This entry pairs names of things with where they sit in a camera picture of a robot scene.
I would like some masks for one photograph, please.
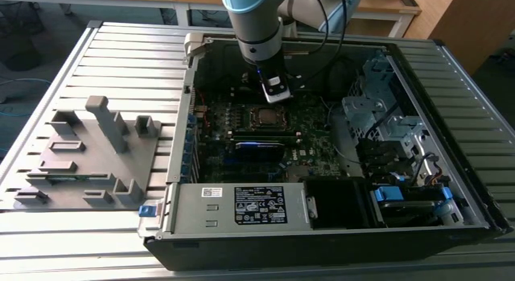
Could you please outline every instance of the blue latch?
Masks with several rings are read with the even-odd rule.
[[[139,216],[142,218],[153,218],[158,215],[158,206],[141,206]]]
[[[382,186],[374,191],[378,201],[403,201],[403,193],[398,186]]]
[[[453,192],[452,192],[452,189],[448,186],[445,186],[442,188],[442,192],[444,192],[444,195],[446,196],[446,200],[453,199]]]

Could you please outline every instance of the wire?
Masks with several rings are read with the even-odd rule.
[[[331,112],[333,112],[333,108],[334,108],[335,106],[337,106],[337,104],[333,104],[333,105],[331,105],[330,112],[327,113],[327,121],[326,121],[326,124],[327,124],[327,125],[330,124]]]
[[[339,54],[341,54],[341,51],[342,51],[342,44],[345,42],[345,36],[346,36],[346,30],[347,30],[347,0],[342,0],[342,5],[343,5],[343,16],[345,16],[345,22],[343,22],[343,29],[342,29],[342,35],[341,35],[341,40],[338,42],[338,48],[337,48],[337,52],[334,54],[334,57],[331,58],[331,60],[326,63],[326,65],[322,67],[322,69],[319,71],[315,72],[315,74],[313,74],[310,77],[307,77],[303,81],[303,83],[307,83],[311,79],[314,79],[327,68],[333,67],[333,64],[334,62],[338,60],[339,58]]]
[[[11,114],[11,113],[0,112],[0,115],[3,115],[3,116],[14,116],[14,117],[23,117],[23,116],[30,116],[31,113],[30,114]]]
[[[337,151],[337,153],[347,160],[347,161],[350,161],[350,162],[354,162],[354,163],[357,163],[357,164],[359,164],[359,165],[362,165],[362,163],[359,162],[359,161],[357,161],[357,160],[353,160],[353,159],[350,159],[349,157],[346,157],[345,156],[345,154],[338,150],[338,148],[337,148],[337,146],[335,145],[333,145],[333,147],[334,147],[334,149],[335,149],[335,151]]]
[[[207,106],[206,106],[205,96],[203,96],[203,94],[201,93],[201,91],[199,91],[198,89],[195,89],[195,91],[197,91],[197,93],[198,93],[199,96],[201,96],[202,106],[203,106],[202,114],[203,114],[203,117],[205,117],[206,129],[209,129],[209,126],[210,126],[210,125],[209,125],[209,119],[207,119],[207,117],[206,117],[206,114],[207,114],[207,112],[209,112],[209,109],[207,109]]]
[[[315,54],[317,52],[319,52],[322,50],[322,48],[326,46],[327,38],[330,37],[330,19],[327,18],[326,8],[323,7],[322,1],[321,0],[317,0],[317,1],[321,5],[321,9],[322,9],[322,13],[323,13],[323,19],[326,21],[326,35],[325,35],[323,41],[322,41],[321,45],[317,47],[317,49],[314,49],[313,51],[309,52],[310,55]]]
[[[426,159],[427,159],[429,157],[436,156],[436,155],[437,155],[437,154],[434,154],[433,152],[429,151],[429,152],[423,155],[423,157],[422,157],[419,163],[417,164],[417,167],[415,167],[415,173],[413,174],[413,180],[411,180],[411,185],[413,185],[413,186],[417,184],[417,178],[419,177],[419,173],[421,173],[421,169],[422,169],[422,164],[425,163],[425,161],[426,161]]]
[[[365,138],[367,139],[370,134],[373,133],[373,131],[375,131],[375,129],[379,127],[379,125],[382,125],[382,123],[385,122],[385,120],[391,116],[391,114],[394,113],[394,111],[399,108],[399,103],[395,103],[393,107],[390,107],[390,109],[386,111],[385,115],[379,118],[379,120],[377,121],[377,123],[374,123],[374,125],[369,128],[367,130],[367,133],[365,134]]]
[[[429,180],[427,185],[436,185],[438,179],[440,179],[440,178],[442,177],[442,175],[444,175],[442,168],[441,168],[441,166],[437,164],[437,162],[433,162],[433,165],[437,167],[438,172],[436,173],[436,175],[434,175],[434,176],[431,177],[431,179]]]
[[[330,109],[330,106],[327,105],[326,101],[323,100],[323,98],[321,97],[321,100],[322,100],[322,103],[323,105],[326,106],[327,109]]]
[[[53,84],[51,81],[45,80],[45,79],[38,79],[38,78],[21,78],[21,79],[10,79],[10,80],[2,82],[0,85],[9,84],[9,83],[13,83],[13,82],[17,82],[17,81],[38,81],[38,82],[45,82],[45,83],[49,84],[49,86]]]

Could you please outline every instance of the black cable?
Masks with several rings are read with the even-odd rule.
[[[326,8],[323,7],[322,0],[317,0],[317,1],[321,5],[321,9],[322,9],[322,13],[323,13],[323,20],[326,21],[326,35],[323,37],[323,41],[322,41],[321,45],[318,46],[318,48],[309,52],[310,55],[315,54],[317,52],[319,52],[322,50],[322,48],[326,46],[327,38],[330,37],[330,19],[327,18]]]
[[[374,123],[373,127],[367,130],[367,133],[365,134],[365,138],[367,139],[370,134],[373,133],[373,131],[379,127],[379,125],[382,125],[382,123],[385,122],[385,120],[391,116],[391,114],[394,113],[395,109],[399,108],[399,103],[395,102],[394,106],[390,107],[390,109],[386,111],[385,115],[382,116],[382,118],[379,118],[379,120],[377,121],[377,123]]]
[[[429,151],[429,152],[423,155],[423,157],[422,157],[419,163],[417,164],[417,167],[415,167],[415,173],[413,174],[413,180],[411,180],[411,185],[413,185],[413,186],[417,184],[417,178],[419,177],[419,173],[421,173],[422,165],[425,164],[425,160],[426,160],[429,157],[431,157],[431,156],[436,156],[436,154],[434,154],[433,152]]]
[[[307,83],[311,79],[314,79],[327,68],[330,68],[337,61],[341,51],[342,51],[342,44],[345,42],[345,36],[346,36],[346,30],[347,30],[347,0],[342,0],[342,5],[343,5],[343,12],[345,12],[345,22],[343,22],[343,29],[342,29],[342,35],[341,35],[341,41],[338,42],[338,48],[337,52],[334,54],[334,57],[331,60],[326,63],[326,65],[322,67],[319,71],[315,72],[310,77],[307,77],[303,81],[303,83]]]

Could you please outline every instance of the aluminum extrusion table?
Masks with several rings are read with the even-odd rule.
[[[213,33],[206,28],[93,23],[2,163],[0,192],[23,186],[26,171],[38,164],[54,134],[45,124],[53,110],[85,107],[90,95],[106,95],[110,109],[122,111],[125,119],[134,120],[145,113],[163,122],[147,198],[163,196],[183,86],[183,79],[171,72],[186,70],[183,42],[193,31]],[[398,44],[508,218],[515,219],[515,133],[448,48],[429,40],[347,39]],[[91,117],[85,111],[78,114]],[[513,233],[414,262],[177,273],[167,271],[146,250],[138,225],[137,212],[0,213],[0,279],[242,280],[389,272],[386,278],[411,271],[402,276],[434,280],[438,274],[464,276],[468,272],[474,276],[510,276],[515,264]]]

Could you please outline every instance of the warning label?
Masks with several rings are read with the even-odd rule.
[[[289,223],[283,187],[237,187],[235,221],[238,225]]]

